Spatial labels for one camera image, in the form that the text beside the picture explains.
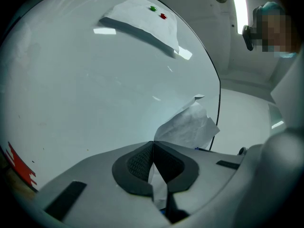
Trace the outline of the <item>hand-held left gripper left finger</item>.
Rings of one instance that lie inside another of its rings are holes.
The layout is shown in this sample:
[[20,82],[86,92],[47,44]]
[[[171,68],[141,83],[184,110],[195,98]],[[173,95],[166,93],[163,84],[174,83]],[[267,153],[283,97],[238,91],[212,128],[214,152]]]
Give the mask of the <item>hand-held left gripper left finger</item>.
[[52,227],[164,228],[148,182],[153,142],[88,157],[47,183],[35,203]]

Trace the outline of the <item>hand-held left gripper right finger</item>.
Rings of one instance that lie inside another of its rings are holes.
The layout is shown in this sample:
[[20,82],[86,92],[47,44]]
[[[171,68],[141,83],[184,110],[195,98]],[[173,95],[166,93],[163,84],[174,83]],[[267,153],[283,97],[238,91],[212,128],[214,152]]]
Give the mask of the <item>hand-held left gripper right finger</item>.
[[154,142],[154,164],[167,185],[165,216],[176,223],[210,202],[228,183],[242,156]]

